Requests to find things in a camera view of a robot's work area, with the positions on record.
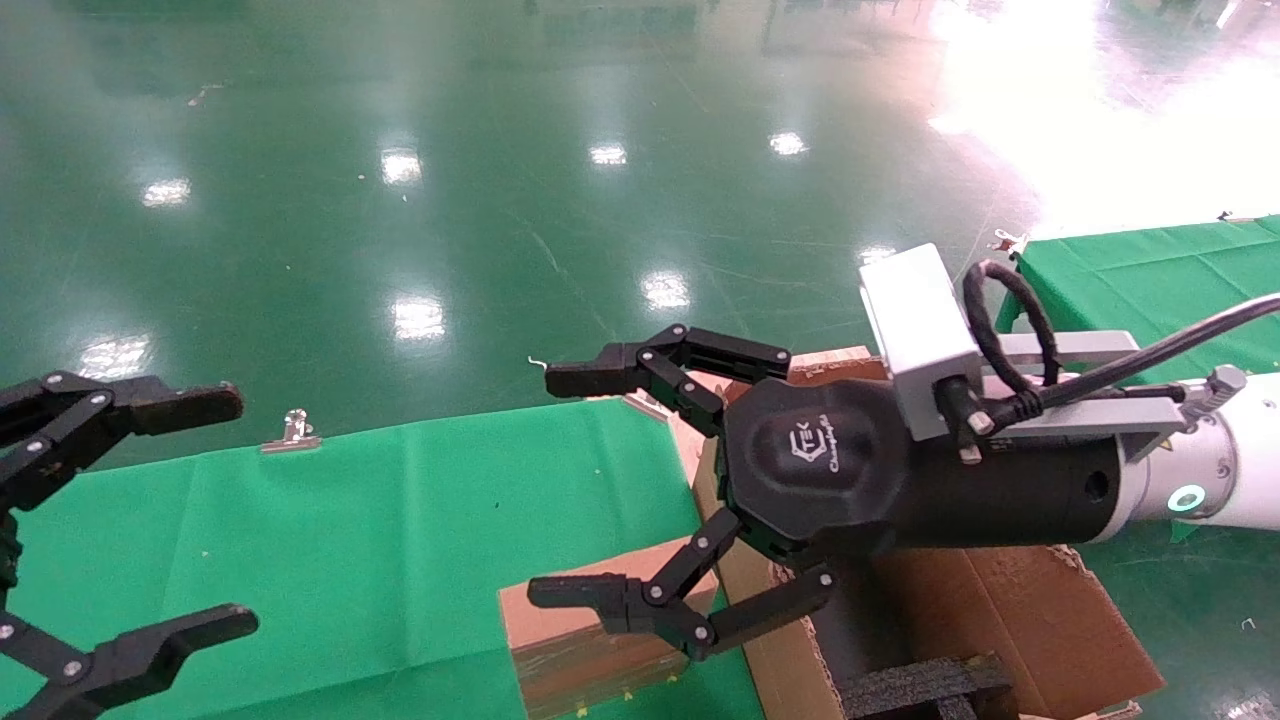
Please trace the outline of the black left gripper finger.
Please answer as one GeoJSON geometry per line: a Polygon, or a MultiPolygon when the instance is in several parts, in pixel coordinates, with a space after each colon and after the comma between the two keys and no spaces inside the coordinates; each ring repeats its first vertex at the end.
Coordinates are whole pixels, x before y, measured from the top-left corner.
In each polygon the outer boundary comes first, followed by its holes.
{"type": "Polygon", "coordinates": [[[244,401],[230,383],[173,389],[155,375],[95,380],[51,372],[3,389],[1,505],[32,511],[131,436],[233,421],[244,401]]]}
{"type": "Polygon", "coordinates": [[[172,688],[193,653],[237,641],[259,629],[257,615],[239,603],[123,633],[82,651],[3,614],[1,652],[45,678],[35,696],[5,719],[99,719],[108,711],[172,688]]]}

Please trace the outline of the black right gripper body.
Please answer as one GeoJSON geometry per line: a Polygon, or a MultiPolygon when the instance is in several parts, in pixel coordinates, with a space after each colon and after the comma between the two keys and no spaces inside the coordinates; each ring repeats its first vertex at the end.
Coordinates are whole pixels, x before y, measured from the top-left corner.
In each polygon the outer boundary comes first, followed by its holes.
{"type": "Polygon", "coordinates": [[[965,464],[947,436],[911,437],[884,380],[769,378],[722,414],[722,500],[776,562],[1085,543],[1110,523],[1120,479],[1114,439],[1016,439],[965,464]]]}

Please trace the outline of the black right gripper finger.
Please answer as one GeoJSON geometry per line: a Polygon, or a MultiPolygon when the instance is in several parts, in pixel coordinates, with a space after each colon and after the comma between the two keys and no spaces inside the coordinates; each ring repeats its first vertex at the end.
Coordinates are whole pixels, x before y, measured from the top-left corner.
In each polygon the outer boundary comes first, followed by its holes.
{"type": "Polygon", "coordinates": [[[791,357],[786,348],[673,324],[643,342],[608,343],[590,361],[548,365],[545,389],[557,398],[643,391],[701,436],[716,438],[724,429],[724,401],[689,373],[754,386],[786,379],[791,357]]]}
{"type": "Polygon", "coordinates": [[[686,598],[742,529],[735,512],[721,509],[649,580],[616,573],[535,577],[527,600],[539,609],[589,609],[608,634],[657,635],[700,662],[815,612],[836,587],[835,575],[819,565],[740,603],[700,614],[686,598]]]}

